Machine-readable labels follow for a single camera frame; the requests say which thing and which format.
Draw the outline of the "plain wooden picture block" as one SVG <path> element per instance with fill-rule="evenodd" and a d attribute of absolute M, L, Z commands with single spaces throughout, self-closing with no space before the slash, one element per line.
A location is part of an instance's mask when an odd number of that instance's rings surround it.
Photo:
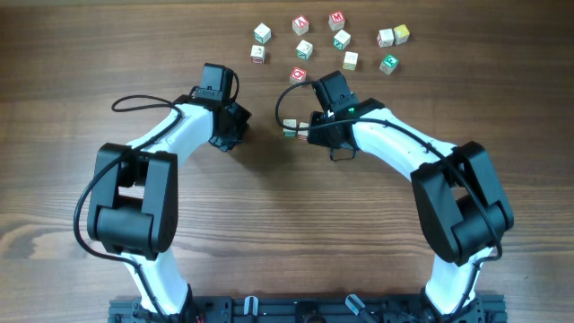
<path fill-rule="evenodd" d="M 297 137 L 300 140 L 306 140 L 308 138 L 308 135 L 309 135 L 309 131 L 307 130 L 308 126 L 309 126 L 308 123 L 300 122 L 300 124 L 299 124 L 300 130 L 297 132 Z"/>

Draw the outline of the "wooden block green bird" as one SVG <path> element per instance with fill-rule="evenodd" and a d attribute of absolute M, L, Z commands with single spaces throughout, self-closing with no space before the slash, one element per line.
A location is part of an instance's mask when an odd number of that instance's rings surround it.
<path fill-rule="evenodd" d="M 283 135 L 285 137 L 295 137 L 297 135 L 296 131 L 297 120 L 296 119 L 284 119 L 283 120 Z"/>

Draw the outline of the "wooden block yellow side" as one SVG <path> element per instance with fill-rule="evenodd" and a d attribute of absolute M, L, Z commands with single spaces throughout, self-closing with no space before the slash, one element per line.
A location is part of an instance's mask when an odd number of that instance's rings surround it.
<path fill-rule="evenodd" d="M 358 65 L 359 55 L 355 52 L 346 51 L 344 55 L 343 69 L 354 71 Z"/>

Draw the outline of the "wooden block green N side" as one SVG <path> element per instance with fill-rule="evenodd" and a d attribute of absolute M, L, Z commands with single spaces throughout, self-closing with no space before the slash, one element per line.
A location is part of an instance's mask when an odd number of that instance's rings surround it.
<path fill-rule="evenodd" d="M 334 47 L 338 50 L 344 50 L 351 41 L 351 35 L 345 30 L 339 30 L 333 38 Z"/>

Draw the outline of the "green letter F block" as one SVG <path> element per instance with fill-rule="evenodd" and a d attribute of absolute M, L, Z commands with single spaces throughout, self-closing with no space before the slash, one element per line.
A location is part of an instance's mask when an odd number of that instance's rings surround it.
<path fill-rule="evenodd" d="M 379 70 L 390 75 L 398 66 L 399 60 L 393 55 L 387 55 L 381 62 Z"/>

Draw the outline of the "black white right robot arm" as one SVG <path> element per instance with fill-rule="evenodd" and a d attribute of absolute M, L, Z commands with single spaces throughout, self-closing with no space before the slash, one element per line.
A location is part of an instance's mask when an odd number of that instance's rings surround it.
<path fill-rule="evenodd" d="M 382 102 L 359 100 L 339 71 L 311 86 L 321 109 L 311 116 L 309 143 L 372 154 L 410 181 L 435 254 L 424 294 L 439 319 L 460 318 L 470 310 L 483 264 L 500 259 L 501 239 L 514 225 L 489 154 L 476 142 L 436 140 Z"/>

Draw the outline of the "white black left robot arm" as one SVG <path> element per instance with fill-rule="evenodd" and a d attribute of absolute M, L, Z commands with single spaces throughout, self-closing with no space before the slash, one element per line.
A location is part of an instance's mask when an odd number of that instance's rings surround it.
<path fill-rule="evenodd" d="M 178 225 L 178 168 L 208 143 L 228 152 L 243 140 L 251 114 L 237 102 L 239 78 L 205 64 L 202 80 L 175 100 L 148 96 L 147 109 L 169 115 L 128 144 L 104 144 L 94 176 L 74 210 L 78 244 L 96 258 L 122 262 L 140 297 L 109 305 L 111 322 L 204 322 L 172 249 Z"/>

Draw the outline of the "red letter Q block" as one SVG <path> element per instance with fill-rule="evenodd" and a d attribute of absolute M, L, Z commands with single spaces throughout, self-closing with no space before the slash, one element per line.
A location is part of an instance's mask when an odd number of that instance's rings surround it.
<path fill-rule="evenodd" d="M 300 67 L 295 66 L 290 74 L 290 84 L 302 83 L 307 78 L 307 71 Z"/>

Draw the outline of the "wooden block teal edge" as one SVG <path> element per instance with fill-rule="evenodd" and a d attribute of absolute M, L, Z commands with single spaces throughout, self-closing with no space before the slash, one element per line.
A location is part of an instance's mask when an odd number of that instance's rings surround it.
<path fill-rule="evenodd" d="M 255 39 L 261 43 L 261 44 L 265 44 L 266 42 L 268 42 L 270 40 L 270 38 L 272 37 L 272 32 L 271 29 L 266 26 L 264 23 L 260 23 L 255 29 L 254 29 L 254 36 Z"/>

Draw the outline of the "red letter A block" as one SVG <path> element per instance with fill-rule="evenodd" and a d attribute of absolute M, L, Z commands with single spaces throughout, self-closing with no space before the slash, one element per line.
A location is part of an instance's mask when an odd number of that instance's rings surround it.
<path fill-rule="evenodd" d="M 309 20 L 304 15 L 299 15 L 292 20 L 294 32 L 301 36 L 309 31 Z"/>

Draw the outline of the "wooden block red blue side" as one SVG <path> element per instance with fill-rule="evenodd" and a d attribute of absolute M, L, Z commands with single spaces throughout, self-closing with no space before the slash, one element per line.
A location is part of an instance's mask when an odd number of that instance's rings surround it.
<path fill-rule="evenodd" d="M 380 48 L 391 47 L 394 44 L 395 35 L 392 29 L 378 31 L 377 42 Z"/>

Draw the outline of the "red letter M block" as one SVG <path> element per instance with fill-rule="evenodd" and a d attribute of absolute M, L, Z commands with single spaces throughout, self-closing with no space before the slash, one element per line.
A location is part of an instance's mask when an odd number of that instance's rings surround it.
<path fill-rule="evenodd" d="M 342 11 L 335 11 L 328 15 L 328 25 L 332 31 L 339 31 L 344 27 L 345 16 Z"/>

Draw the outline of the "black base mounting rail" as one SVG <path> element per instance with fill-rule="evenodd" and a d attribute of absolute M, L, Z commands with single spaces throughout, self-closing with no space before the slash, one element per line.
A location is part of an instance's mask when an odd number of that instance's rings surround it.
<path fill-rule="evenodd" d="M 194 297 L 198 314 L 170 322 L 444 322 L 422 303 L 418 294 L 387 297 L 360 297 L 364 304 L 355 314 L 343 298 L 255 298 Z M 453 322 L 506 323 L 509 316 L 502 295 L 477 294 Z M 109 303 L 108 322 L 163 322 L 157 314 L 144 309 L 140 298 L 116 299 Z"/>

